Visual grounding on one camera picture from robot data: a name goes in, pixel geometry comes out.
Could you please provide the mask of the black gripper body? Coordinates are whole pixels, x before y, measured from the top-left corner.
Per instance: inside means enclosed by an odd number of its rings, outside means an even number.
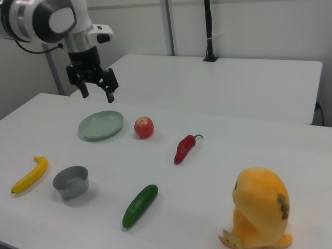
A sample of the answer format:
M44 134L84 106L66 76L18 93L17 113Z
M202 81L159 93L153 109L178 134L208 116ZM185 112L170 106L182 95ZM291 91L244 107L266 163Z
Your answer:
M85 82L97 83L101 78L102 68L96 46L83 52L69 52L71 65Z

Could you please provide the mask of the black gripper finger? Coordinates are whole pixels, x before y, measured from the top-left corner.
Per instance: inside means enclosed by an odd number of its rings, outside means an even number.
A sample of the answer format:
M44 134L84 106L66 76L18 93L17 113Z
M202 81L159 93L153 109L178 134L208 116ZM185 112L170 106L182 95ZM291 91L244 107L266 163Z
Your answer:
M115 100L114 92L119 87L113 69L108 68L106 70L102 70L101 78L96 84L104 90L108 103L112 103Z
M76 72L76 70L71 64L66 67L66 72L70 84L76 86L80 90L81 95L84 99L88 97L89 92L83 77L78 72Z

